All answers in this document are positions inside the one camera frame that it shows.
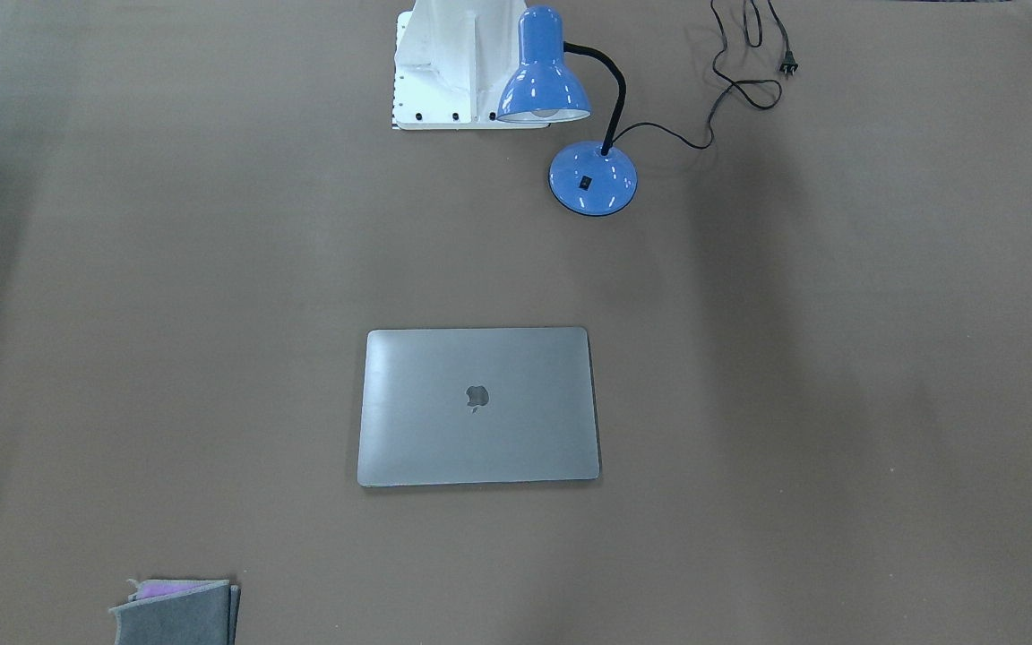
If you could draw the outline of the grey laptop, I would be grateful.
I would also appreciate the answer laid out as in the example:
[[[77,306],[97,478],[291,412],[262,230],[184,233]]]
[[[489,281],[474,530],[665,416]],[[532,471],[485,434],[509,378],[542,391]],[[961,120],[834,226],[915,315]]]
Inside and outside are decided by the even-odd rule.
[[[594,481],[601,470],[586,328],[367,334],[361,486]]]

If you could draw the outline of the folded grey cloth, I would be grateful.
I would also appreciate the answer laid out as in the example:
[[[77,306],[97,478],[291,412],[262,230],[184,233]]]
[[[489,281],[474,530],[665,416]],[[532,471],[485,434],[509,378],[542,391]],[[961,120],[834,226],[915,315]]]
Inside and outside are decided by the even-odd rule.
[[[240,587],[232,580],[131,580],[109,609],[115,644],[234,644]]]

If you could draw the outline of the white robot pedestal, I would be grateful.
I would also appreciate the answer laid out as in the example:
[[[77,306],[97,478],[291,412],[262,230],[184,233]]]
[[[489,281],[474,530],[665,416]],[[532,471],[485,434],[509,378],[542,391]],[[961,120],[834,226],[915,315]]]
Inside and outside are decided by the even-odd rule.
[[[417,1],[396,20],[391,125],[401,131],[533,130],[499,121],[519,65],[524,1]]]

